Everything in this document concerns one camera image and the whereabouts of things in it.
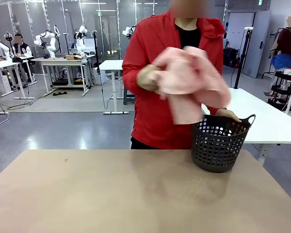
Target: tan tabletop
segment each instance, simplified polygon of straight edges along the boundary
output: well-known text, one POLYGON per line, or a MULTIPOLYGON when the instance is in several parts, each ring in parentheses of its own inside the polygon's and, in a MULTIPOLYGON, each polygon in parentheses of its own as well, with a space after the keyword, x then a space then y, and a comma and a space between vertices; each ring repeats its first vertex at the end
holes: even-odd
POLYGON ((0 233, 291 233, 291 199, 246 151, 214 174, 190 151, 31 150, 0 174, 0 233))

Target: shelf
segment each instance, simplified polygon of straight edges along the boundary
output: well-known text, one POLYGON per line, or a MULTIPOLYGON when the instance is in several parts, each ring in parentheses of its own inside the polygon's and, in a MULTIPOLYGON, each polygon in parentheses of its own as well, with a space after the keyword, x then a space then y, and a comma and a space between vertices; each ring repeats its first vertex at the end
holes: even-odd
POLYGON ((283 111, 283 108, 286 108, 285 105, 287 102, 284 101, 283 99, 275 99, 274 101, 272 99, 268 99, 267 103, 273 106, 274 108, 283 111))
POLYGON ((280 72, 280 71, 276 72, 275 76, 276 76, 276 77, 279 77, 279 78, 281 78, 281 79, 284 79, 284 80, 289 80, 289 81, 291 81, 291 75, 283 74, 283 73, 280 72))
POLYGON ((291 95, 291 88, 288 87, 287 90, 283 90, 280 85, 274 85, 272 86, 272 91, 279 93, 281 95, 291 95))

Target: basket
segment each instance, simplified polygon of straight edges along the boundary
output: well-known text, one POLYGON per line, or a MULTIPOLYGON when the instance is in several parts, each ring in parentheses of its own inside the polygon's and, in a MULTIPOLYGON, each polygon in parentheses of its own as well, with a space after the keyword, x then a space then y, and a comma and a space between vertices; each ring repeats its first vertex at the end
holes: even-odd
POLYGON ((205 115, 193 125, 193 162, 203 170, 226 172, 234 166, 252 123, 249 119, 238 123, 225 116, 205 115))

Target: red jacket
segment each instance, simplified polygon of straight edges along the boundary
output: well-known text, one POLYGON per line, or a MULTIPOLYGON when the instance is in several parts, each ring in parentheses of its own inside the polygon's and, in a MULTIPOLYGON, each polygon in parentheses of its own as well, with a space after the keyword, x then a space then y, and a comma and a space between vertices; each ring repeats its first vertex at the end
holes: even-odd
MULTIPOLYGON (((223 38, 225 30, 218 19, 200 18, 199 48, 205 50, 210 61, 222 73, 223 38)), ((160 149, 189 149, 192 146, 191 125, 174 125, 168 100, 161 100, 155 92, 137 85, 138 72, 167 47, 181 48, 175 19, 170 11, 152 16, 138 23, 123 62, 123 81, 126 89, 136 97, 134 128, 131 134, 138 141, 160 149)), ((217 109, 209 108, 211 114, 217 109)))

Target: door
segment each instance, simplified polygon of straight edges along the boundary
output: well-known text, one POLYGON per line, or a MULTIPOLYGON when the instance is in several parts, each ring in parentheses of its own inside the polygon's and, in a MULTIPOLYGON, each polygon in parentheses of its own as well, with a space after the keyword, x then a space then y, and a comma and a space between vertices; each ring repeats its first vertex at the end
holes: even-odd
POLYGON ((267 36, 268 26, 270 23, 271 12, 261 11, 256 12, 253 31, 250 39, 250 44, 243 66, 243 73, 256 78, 264 49, 264 44, 267 36))

